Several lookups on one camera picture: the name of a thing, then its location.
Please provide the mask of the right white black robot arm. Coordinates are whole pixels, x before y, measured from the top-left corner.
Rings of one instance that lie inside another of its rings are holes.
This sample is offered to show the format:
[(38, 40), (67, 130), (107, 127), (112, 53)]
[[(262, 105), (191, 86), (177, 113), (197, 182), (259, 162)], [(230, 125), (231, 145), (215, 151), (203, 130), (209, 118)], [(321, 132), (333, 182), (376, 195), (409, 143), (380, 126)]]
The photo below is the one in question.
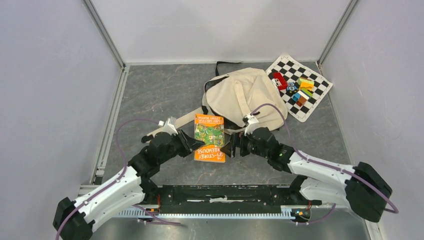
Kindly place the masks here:
[(321, 201), (349, 207), (359, 217), (378, 223), (393, 193), (382, 176), (368, 163), (339, 164), (308, 155), (278, 142), (266, 127), (253, 132), (234, 133), (220, 151), (233, 157), (256, 155), (275, 170), (296, 175), (289, 189), (295, 204)]

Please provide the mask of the cream canvas backpack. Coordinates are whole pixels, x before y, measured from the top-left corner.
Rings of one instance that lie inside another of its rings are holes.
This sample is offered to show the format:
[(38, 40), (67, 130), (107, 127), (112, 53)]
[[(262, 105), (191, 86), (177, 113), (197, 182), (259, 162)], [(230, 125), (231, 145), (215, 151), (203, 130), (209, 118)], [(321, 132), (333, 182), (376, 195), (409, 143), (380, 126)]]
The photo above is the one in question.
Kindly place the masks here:
[(203, 85), (201, 107), (177, 118), (177, 129), (194, 121), (195, 114), (223, 117), (224, 132), (233, 134), (244, 131), (243, 117), (247, 114), (258, 119), (259, 127), (277, 130), (284, 125), (288, 109), (267, 73), (247, 67), (216, 73)]

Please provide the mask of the orange cover book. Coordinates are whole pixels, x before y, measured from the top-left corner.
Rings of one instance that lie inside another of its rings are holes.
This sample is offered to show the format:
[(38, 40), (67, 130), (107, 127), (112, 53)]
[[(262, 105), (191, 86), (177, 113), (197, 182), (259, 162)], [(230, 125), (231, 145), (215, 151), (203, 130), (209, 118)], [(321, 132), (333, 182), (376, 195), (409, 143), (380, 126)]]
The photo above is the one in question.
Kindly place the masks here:
[(194, 138), (204, 142), (202, 147), (195, 150), (194, 160), (225, 163), (226, 155), (220, 150), (225, 145), (224, 118), (196, 113), (194, 124)]

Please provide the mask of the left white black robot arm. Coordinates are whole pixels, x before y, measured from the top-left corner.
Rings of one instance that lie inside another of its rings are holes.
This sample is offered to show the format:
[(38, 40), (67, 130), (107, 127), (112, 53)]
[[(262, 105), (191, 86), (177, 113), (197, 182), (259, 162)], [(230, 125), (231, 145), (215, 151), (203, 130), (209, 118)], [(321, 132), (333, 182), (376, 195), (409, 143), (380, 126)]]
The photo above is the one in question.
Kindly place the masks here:
[(175, 134), (159, 132), (111, 179), (74, 200), (62, 199), (56, 208), (53, 227), (57, 240), (88, 240), (106, 221), (124, 209), (144, 202), (151, 204), (159, 195), (151, 177), (168, 160), (186, 157), (203, 147), (201, 140), (183, 130)]

